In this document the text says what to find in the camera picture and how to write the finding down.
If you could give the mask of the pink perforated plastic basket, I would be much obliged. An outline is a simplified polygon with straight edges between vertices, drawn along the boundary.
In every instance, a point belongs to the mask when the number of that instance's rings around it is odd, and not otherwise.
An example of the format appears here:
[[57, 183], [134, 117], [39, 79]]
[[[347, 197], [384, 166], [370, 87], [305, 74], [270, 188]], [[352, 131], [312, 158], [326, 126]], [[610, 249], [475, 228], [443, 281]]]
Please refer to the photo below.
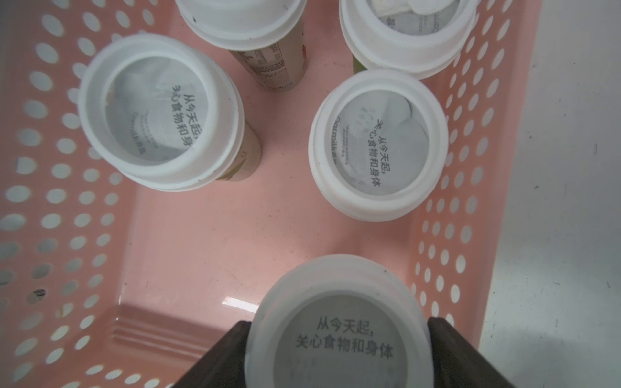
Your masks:
[[[339, 253], [386, 266], [425, 316], [479, 344], [542, 4], [479, 3], [461, 53], [425, 80], [449, 129], [440, 182], [384, 223], [335, 210], [309, 168], [315, 113], [353, 72], [338, 7], [307, 4], [307, 72], [273, 93], [197, 37], [172, 1], [2, 2], [2, 386], [171, 386], [252, 318], [229, 300], [258, 303], [292, 268]], [[145, 32], [232, 77], [263, 146], [250, 178], [157, 192], [90, 145], [81, 77], [100, 49]]]

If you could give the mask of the white lid yogurt cup right-near-basket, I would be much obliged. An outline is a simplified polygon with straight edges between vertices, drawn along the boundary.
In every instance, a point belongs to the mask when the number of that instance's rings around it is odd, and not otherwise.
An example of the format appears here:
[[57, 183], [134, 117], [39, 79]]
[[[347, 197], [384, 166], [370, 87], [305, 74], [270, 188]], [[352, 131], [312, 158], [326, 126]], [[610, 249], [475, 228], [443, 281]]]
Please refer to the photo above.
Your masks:
[[367, 70], [335, 88], [308, 143], [324, 198], [360, 221], [392, 221], [422, 205], [448, 154], [444, 111], [426, 85], [396, 70]]

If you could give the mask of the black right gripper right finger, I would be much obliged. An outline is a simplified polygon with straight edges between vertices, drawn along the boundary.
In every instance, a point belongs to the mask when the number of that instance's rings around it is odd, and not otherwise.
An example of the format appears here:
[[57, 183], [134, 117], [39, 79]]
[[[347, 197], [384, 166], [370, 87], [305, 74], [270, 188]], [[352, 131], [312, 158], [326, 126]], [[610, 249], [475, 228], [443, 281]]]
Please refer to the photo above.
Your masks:
[[514, 388], [444, 318], [428, 320], [435, 388]]

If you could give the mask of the red label yogurt cup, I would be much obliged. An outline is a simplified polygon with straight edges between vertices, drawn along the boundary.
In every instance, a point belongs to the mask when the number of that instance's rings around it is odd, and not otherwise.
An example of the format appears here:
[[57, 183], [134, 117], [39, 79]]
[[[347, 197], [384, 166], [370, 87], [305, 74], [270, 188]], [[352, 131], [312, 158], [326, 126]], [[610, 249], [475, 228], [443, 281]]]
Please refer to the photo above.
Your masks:
[[430, 331], [383, 265], [327, 255], [286, 273], [252, 320], [249, 387], [431, 387]]

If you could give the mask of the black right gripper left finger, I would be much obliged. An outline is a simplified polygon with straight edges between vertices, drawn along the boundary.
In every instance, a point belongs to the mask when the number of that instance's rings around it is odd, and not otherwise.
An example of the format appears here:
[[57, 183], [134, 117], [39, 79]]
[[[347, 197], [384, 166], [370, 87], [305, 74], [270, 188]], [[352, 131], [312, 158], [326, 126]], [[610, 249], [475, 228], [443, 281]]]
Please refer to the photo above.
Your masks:
[[252, 323], [239, 321], [174, 388], [246, 388], [244, 362]]

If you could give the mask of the green yogurt cup white lid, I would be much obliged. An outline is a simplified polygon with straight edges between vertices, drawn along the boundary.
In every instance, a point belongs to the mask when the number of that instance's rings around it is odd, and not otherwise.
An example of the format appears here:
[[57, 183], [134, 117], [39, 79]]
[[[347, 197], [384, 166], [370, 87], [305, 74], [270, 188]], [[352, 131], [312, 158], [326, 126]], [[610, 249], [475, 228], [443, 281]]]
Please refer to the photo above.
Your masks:
[[408, 1], [340, 1], [341, 30], [354, 73], [393, 69], [416, 79], [444, 70], [461, 52], [476, 21], [477, 1], [449, 1], [432, 14]]

